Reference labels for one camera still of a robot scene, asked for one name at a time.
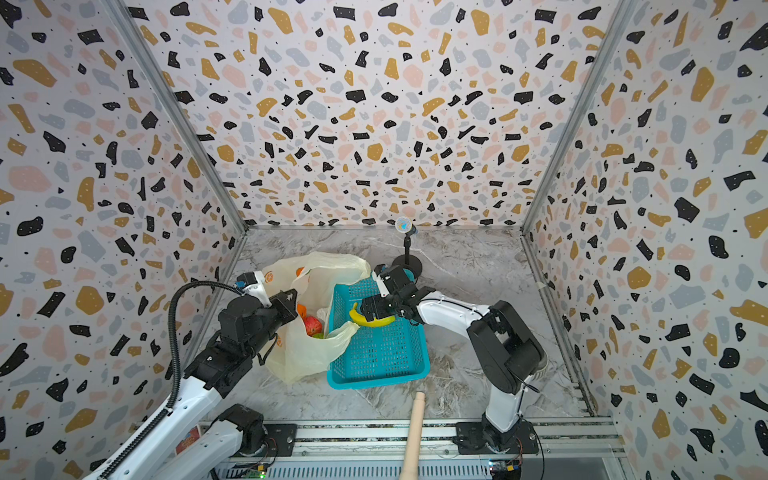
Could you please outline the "yellow banana toy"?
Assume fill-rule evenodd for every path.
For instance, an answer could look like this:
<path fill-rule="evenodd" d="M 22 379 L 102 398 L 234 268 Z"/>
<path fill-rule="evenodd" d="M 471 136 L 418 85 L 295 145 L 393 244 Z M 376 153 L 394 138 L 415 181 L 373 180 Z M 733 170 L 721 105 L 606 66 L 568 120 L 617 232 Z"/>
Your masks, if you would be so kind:
<path fill-rule="evenodd" d="M 396 317 L 390 315 L 384 318 L 377 318 L 373 314 L 368 316 L 364 315 L 358 303 L 354 303 L 352 309 L 349 311 L 350 319 L 361 327 L 368 328 L 381 328 L 392 324 Z"/>

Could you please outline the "red strawberry toy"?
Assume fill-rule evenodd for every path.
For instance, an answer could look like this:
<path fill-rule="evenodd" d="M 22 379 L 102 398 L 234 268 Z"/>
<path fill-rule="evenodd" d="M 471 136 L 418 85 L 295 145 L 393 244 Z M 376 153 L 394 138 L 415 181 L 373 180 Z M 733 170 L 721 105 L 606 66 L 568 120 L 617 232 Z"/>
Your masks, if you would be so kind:
<path fill-rule="evenodd" d="M 313 316 L 307 316 L 302 319 L 306 334 L 310 337 L 316 337 L 323 333 L 324 327 L 320 320 Z"/>

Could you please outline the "cream plastic bag orange print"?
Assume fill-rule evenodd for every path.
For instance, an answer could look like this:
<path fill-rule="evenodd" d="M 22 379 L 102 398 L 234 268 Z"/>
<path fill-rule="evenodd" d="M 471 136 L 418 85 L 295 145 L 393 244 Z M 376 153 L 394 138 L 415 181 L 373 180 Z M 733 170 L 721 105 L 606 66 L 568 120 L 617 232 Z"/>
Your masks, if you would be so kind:
<path fill-rule="evenodd" d="M 334 289 L 369 278 L 369 263 L 350 254 L 312 252 L 281 259 L 261 272 L 269 295 L 297 292 L 295 319 L 278 329 L 266 367 L 286 384 L 327 371 L 359 329 L 347 313 L 338 327 L 329 326 Z"/>

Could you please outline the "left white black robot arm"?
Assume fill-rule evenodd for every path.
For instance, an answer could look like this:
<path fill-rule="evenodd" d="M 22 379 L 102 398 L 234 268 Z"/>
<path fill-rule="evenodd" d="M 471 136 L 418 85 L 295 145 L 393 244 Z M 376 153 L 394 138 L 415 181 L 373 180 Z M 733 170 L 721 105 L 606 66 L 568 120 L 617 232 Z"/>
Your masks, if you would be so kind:
<path fill-rule="evenodd" d="M 238 296 L 218 315 L 217 340 L 188 367 L 174 369 L 174 386 L 166 401 L 90 479 L 150 479 L 188 431 L 214 409 L 253 368 L 255 359 L 277 337 L 280 327 L 299 317 L 298 293 L 280 291 L 263 300 L 259 294 Z"/>

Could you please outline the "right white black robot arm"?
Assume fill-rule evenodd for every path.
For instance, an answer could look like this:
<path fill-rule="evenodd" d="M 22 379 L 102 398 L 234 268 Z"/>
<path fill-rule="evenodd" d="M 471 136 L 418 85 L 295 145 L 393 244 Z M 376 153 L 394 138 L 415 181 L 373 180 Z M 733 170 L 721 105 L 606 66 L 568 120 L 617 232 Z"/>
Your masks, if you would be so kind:
<path fill-rule="evenodd" d="M 379 328 L 403 319 L 413 325 L 441 327 L 471 343 L 490 397 L 481 421 L 457 428 L 455 443 L 469 451 L 506 453 L 519 449 L 521 406 L 534 379 L 548 366 L 548 357 L 515 308 L 506 301 L 474 304 L 420 287 L 401 266 L 380 265 L 372 275 L 378 292 L 349 309 L 363 327 Z"/>

